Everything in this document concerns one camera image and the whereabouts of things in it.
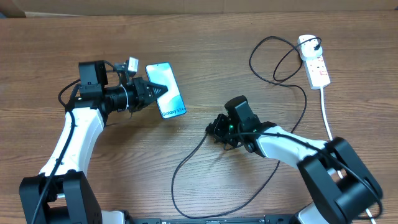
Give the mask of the white power extension strip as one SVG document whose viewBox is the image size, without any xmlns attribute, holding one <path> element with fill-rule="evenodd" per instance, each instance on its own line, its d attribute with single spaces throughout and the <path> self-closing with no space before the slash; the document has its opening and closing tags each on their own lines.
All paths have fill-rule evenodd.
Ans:
<svg viewBox="0 0 398 224">
<path fill-rule="evenodd" d="M 303 62 L 308 82 L 312 90 L 319 90 L 331 83 L 325 61 L 322 56 Z"/>
</svg>

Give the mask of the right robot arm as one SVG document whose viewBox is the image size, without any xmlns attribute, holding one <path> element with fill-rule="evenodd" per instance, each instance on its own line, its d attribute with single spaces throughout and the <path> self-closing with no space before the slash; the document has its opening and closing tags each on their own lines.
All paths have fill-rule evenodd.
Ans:
<svg viewBox="0 0 398 224">
<path fill-rule="evenodd" d="M 299 170 L 313 202 L 291 223 L 351 223 L 374 204 L 381 204 L 382 189 L 347 140 L 311 140 L 262 122 L 245 96 L 225 104 L 226 114 L 208 125 L 217 142 L 277 159 Z"/>
</svg>

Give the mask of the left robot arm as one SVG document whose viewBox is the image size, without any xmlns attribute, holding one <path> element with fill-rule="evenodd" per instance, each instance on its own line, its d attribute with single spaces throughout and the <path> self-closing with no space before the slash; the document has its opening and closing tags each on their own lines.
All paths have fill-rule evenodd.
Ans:
<svg viewBox="0 0 398 224">
<path fill-rule="evenodd" d="M 138 61 L 112 65 L 119 84 L 108 86 L 106 66 L 98 60 L 78 65 L 80 78 L 64 103 L 65 125 L 39 174 L 23 178 L 19 195 L 27 223 L 133 223 L 127 211 L 101 209 L 86 178 L 94 145 L 113 111 L 140 111 L 168 88 L 137 78 Z"/>
</svg>

